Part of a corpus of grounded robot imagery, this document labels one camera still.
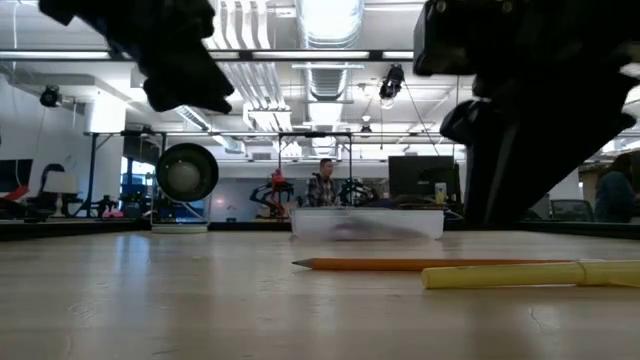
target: plaid shirt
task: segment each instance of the plaid shirt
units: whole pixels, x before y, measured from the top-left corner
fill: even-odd
[[[337,191],[333,180],[324,180],[319,174],[307,182],[307,206],[323,207],[336,205]]]

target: person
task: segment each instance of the person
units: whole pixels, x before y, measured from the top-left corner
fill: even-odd
[[[331,159],[320,160],[320,171],[313,173],[307,182],[306,205],[310,207],[333,206],[336,204],[336,184],[331,179],[333,162]]]
[[[600,175],[596,185],[595,217],[598,222],[628,223],[633,216],[631,155],[622,154]]]

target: black monitor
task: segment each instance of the black monitor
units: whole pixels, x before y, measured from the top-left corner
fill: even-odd
[[[433,196],[435,184],[446,183],[449,201],[460,202],[459,167],[452,156],[390,156],[389,192]]]

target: clear plastic container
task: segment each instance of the clear plastic container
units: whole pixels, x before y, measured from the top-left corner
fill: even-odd
[[[438,239],[444,226],[438,210],[298,208],[290,217],[296,236],[315,239]]]

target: wooden table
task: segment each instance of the wooden table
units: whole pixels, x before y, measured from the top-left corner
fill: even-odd
[[[0,243],[0,359],[638,359],[640,289],[424,291],[418,273],[309,257],[640,259],[640,242],[540,233],[310,242],[286,233]]]

